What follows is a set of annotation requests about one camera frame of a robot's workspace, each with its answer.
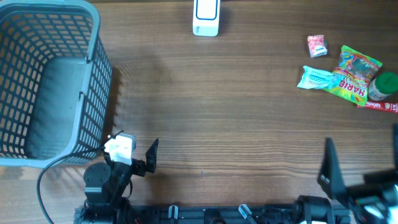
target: green cap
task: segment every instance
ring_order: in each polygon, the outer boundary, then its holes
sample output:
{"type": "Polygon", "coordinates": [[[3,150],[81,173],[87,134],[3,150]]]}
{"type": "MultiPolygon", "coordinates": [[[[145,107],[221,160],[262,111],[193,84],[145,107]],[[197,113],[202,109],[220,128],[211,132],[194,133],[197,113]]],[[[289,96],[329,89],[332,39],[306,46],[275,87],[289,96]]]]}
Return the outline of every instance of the green cap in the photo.
{"type": "Polygon", "coordinates": [[[376,78],[374,84],[382,94],[390,95],[398,91],[398,76],[392,72],[384,72],[376,78]]]}

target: wood grain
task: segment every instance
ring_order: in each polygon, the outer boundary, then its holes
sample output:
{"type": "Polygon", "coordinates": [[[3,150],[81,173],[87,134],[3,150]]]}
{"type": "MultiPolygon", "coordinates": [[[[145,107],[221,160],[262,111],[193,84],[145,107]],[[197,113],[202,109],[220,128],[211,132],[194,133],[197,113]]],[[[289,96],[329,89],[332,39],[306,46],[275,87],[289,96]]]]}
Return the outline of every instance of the wood grain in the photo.
{"type": "MultiPolygon", "coordinates": [[[[398,72],[398,2],[228,1],[215,38],[192,34],[191,2],[95,6],[114,71],[105,132],[136,134],[141,159],[160,140],[156,174],[133,178],[133,204],[325,197],[316,176],[326,137],[335,141],[346,184],[392,167],[396,114],[296,85],[303,65],[332,70],[343,44],[398,72]],[[309,58],[306,38],[316,34],[325,35],[329,54],[309,58]]],[[[84,170],[60,166],[44,177],[56,223],[71,223],[83,204],[84,170]]],[[[0,168],[0,223],[45,223],[39,172],[0,168]]]]}

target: white box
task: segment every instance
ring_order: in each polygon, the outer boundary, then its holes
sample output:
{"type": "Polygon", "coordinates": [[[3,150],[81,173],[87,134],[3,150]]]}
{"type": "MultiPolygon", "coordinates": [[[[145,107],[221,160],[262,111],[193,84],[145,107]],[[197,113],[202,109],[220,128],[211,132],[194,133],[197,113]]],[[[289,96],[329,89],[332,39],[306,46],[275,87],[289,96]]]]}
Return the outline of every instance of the white box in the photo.
{"type": "Polygon", "coordinates": [[[220,0],[193,0],[193,34],[205,37],[217,36],[220,3],[220,0]]]}

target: snack package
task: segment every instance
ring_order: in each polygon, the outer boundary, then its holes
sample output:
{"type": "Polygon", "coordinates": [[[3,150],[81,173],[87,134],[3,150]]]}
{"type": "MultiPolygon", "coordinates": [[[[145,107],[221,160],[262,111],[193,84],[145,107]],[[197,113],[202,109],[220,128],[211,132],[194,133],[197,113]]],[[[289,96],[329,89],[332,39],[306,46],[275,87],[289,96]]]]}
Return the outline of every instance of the snack package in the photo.
{"type": "Polygon", "coordinates": [[[323,35],[308,36],[307,41],[311,57],[317,57],[328,53],[328,49],[326,48],[327,44],[323,35]]]}
{"type": "Polygon", "coordinates": [[[392,113],[398,113],[398,103],[380,103],[368,101],[364,106],[356,105],[358,108],[369,108],[379,111],[387,111],[392,113]]]}
{"type": "Polygon", "coordinates": [[[368,100],[369,83],[381,66],[381,62],[343,46],[338,67],[333,73],[343,75],[344,79],[338,86],[324,90],[364,106],[368,100]]]}
{"type": "Polygon", "coordinates": [[[297,87],[304,89],[334,88],[339,85],[344,76],[328,71],[303,66],[304,74],[297,87]]]}

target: gray basket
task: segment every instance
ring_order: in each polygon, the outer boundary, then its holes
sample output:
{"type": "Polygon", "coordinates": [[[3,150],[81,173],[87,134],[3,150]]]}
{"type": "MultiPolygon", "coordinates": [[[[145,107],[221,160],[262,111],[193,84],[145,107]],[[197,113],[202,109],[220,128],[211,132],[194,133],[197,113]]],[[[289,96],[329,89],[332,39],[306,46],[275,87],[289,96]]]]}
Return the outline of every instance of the gray basket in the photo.
{"type": "Polygon", "coordinates": [[[43,168],[100,146],[112,69],[99,29],[85,1],[0,1],[0,166],[43,168]]]}

